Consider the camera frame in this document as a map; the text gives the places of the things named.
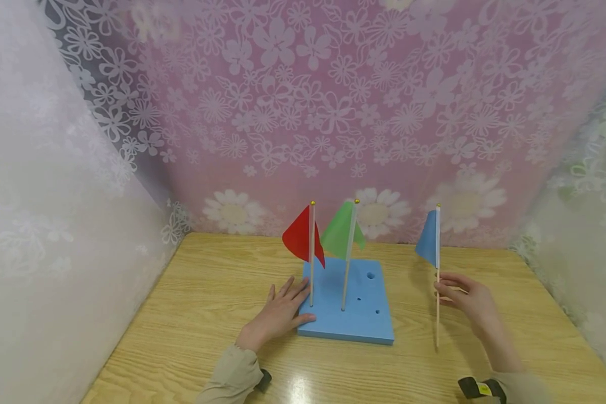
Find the white daisy pattern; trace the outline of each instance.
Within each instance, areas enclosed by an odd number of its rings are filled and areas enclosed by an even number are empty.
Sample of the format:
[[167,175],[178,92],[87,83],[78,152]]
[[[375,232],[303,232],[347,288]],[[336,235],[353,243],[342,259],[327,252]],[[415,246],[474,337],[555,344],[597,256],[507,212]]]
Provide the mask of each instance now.
[[257,201],[249,200],[244,193],[233,190],[214,192],[214,199],[206,198],[202,213],[210,221],[218,223],[218,228],[229,234],[255,234],[256,227],[263,222],[266,213]]
[[392,229],[404,224],[402,217],[411,213],[407,201],[399,200],[399,192],[383,190],[378,193],[376,188],[365,188],[357,190],[355,198],[359,199],[359,227],[364,236],[370,239],[389,234]]
[[439,184],[435,195],[426,201],[425,209],[430,211],[436,204],[442,204],[440,228],[443,232],[475,229],[479,220],[493,217],[494,208],[507,201],[506,191],[495,188],[498,181],[499,178],[486,179],[482,173],[456,176],[453,183]]

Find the sleeve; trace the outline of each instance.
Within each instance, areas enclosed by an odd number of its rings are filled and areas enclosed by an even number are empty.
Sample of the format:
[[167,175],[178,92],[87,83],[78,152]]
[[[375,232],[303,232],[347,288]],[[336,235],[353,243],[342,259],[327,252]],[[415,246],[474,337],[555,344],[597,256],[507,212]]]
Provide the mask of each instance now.
[[256,353],[230,345],[195,404],[242,404],[262,377]]
[[545,384],[532,373],[499,373],[492,379],[501,384],[507,396],[507,404],[550,404]]

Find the wooden flagpole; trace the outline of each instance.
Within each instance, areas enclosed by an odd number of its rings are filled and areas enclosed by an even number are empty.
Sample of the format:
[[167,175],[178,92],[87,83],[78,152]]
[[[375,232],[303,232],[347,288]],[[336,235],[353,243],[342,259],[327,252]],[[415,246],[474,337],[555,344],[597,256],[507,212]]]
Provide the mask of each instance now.
[[358,203],[359,199],[355,199],[355,203],[352,205],[352,215],[350,216],[350,233],[347,235],[346,275],[344,277],[344,295],[341,300],[341,311],[346,311],[347,272],[350,269],[350,255],[352,254],[352,243],[355,239],[355,224],[357,223]]
[[[440,204],[435,206],[435,270],[440,281]],[[435,349],[440,346],[440,293],[435,294]]]
[[314,306],[314,247],[316,235],[316,202],[310,202],[310,307]]

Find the wooden table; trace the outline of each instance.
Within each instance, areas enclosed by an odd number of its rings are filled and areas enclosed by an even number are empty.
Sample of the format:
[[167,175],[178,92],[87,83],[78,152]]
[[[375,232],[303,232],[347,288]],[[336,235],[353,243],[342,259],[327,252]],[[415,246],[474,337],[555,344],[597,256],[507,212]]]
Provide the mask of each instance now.
[[[447,307],[435,352],[433,269],[409,245],[367,244],[355,255],[381,262],[395,344],[292,332],[260,352],[273,381],[247,403],[465,403],[457,379],[484,378],[489,367],[466,320]],[[556,402],[606,403],[606,367],[519,256],[443,247],[442,266],[493,290],[525,362]],[[193,403],[269,285],[301,272],[278,238],[188,235],[83,403]]]

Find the blue foam board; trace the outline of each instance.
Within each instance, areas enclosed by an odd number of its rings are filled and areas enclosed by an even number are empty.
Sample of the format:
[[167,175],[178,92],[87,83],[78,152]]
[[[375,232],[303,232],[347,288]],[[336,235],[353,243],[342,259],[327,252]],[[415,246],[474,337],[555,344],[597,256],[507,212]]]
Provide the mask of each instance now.
[[[344,260],[326,256],[325,268],[316,260],[314,306],[308,297],[299,309],[300,314],[315,314],[316,321],[299,326],[299,335],[392,345],[395,336],[379,261],[350,261],[346,311],[341,311],[345,270]],[[303,264],[303,277],[310,277],[310,263]]]

